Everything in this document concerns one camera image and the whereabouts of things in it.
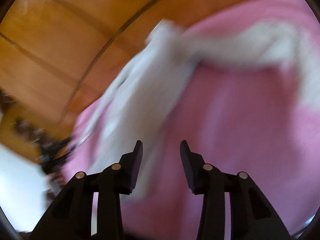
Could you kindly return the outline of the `white knitted sweater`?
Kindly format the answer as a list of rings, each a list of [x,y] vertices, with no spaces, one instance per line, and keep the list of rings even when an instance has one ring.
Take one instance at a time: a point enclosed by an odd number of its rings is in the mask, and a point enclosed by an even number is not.
[[[138,192],[142,198],[159,155],[159,133],[200,61],[223,69],[257,71],[266,66],[294,67],[298,102],[319,107],[319,48],[304,29],[284,22],[258,22],[238,33],[191,35],[162,20],[146,47],[121,70],[99,99],[84,129],[83,144],[101,126],[97,159],[88,173],[103,171],[140,140],[144,145]]]

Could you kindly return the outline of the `pink quilted bedspread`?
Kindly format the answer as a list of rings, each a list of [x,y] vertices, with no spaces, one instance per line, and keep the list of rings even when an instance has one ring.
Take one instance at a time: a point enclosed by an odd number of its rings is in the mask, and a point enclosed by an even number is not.
[[[238,33],[258,22],[284,22],[306,30],[319,48],[319,22],[305,0],[250,0],[202,20],[186,34]],[[76,150],[63,168],[71,179],[97,159],[101,126],[79,139],[99,99],[78,117]],[[294,67],[257,71],[223,69],[200,61],[159,133],[159,155],[146,194],[121,198],[124,229],[150,239],[195,239],[202,198],[189,190],[180,142],[222,172],[247,172],[290,233],[319,207],[319,107],[298,102]]]

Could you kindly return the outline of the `wooden panelled headboard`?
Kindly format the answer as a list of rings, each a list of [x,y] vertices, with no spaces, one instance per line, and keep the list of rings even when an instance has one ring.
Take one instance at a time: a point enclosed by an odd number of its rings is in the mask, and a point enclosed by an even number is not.
[[[189,27],[245,0],[8,0],[1,10],[1,89],[17,101],[1,143],[35,161],[16,118],[56,138],[97,99],[163,18]]]

